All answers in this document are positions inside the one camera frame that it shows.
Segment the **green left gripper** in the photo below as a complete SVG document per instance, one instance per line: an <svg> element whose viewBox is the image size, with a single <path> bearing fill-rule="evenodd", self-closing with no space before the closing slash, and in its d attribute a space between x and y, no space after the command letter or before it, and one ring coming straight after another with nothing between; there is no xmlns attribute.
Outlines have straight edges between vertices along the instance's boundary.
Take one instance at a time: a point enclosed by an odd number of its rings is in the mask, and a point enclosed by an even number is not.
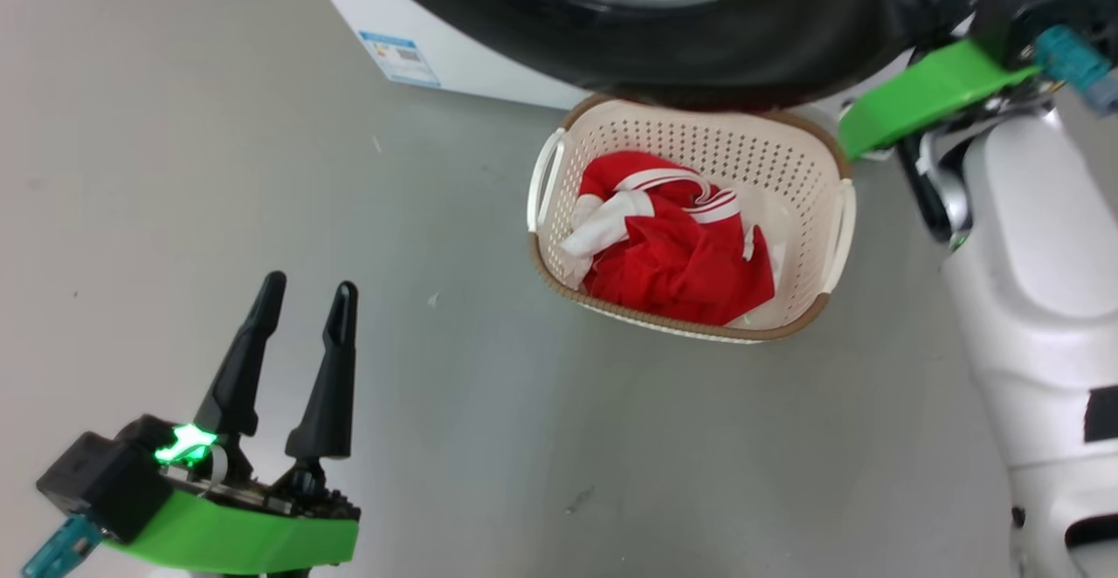
<svg viewBox="0 0 1118 578"><path fill-rule="evenodd" d="M339 284L307 406L290 432L292 467L263 483L239 440L259 426L263 360L280 323L284 272L268 272L193 423L157 417L105 440L100 530L108 546L188 574L304 575L352 561L361 511L328 487L322 459L351 456L359 292Z"/></svg>

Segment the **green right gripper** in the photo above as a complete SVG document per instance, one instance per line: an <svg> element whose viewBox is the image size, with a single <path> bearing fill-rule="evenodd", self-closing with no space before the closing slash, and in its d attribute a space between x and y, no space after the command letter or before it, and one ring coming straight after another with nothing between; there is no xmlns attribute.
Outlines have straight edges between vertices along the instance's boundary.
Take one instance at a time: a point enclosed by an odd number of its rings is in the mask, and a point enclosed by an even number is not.
<svg viewBox="0 0 1118 578"><path fill-rule="evenodd" d="M1003 68L972 38L927 53L911 67L864 93L839 121L836 141L849 161L986 103L1039 76L1036 65Z"/></svg>

